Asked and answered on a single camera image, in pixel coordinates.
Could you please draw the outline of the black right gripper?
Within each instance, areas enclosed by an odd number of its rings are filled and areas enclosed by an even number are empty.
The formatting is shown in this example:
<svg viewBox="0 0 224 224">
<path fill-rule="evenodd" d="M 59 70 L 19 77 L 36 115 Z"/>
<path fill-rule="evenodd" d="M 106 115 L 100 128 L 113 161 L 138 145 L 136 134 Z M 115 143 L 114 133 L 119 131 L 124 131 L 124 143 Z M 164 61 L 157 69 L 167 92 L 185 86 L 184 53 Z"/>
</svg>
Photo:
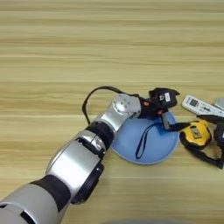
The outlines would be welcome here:
<svg viewBox="0 0 224 224">
<path fill-rule="evenodd" d="M 202 150 L 199 150 L 195 146 L 186 146 L 186 148 L 198 159 L 213 165 L 219 169 L 224 168 L 224 117 L 217 115 L 198 115 L 199 119 L 206 120 L 209 123 L 217 124 L 213 132 L 214 140 L 221 149 L 220 158 L 211 158 Z"/>
</svg>

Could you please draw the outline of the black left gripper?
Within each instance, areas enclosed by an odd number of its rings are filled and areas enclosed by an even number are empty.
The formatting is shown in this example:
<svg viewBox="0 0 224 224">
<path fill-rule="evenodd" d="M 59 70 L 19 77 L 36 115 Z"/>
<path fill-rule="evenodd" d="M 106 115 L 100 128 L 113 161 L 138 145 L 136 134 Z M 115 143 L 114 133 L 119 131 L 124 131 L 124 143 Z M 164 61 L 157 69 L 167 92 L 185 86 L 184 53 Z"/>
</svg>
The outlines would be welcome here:
<svg viewBox="0 0 224 224">
<path fill-rule="evenodd" d="M 174 95 L 180 95 L 180 92 L 178 92 L 175 89 L 167 88 L 167 90 L 173 93 Z M 169 124 L 165 114 L 168 111 L 168 108 L 162 107 L 159 103 L 150 101 L 148 99 L 144 99 L 142 97 L 139 98 L 139 101 L 141 106 L 139 118 L 155 119 L 161 116 L 164 129 L 166 131 L 170 132 L 181 131 L 191 125 L 189 122 L 177 122 L 174 124 Z"/>
</svg>

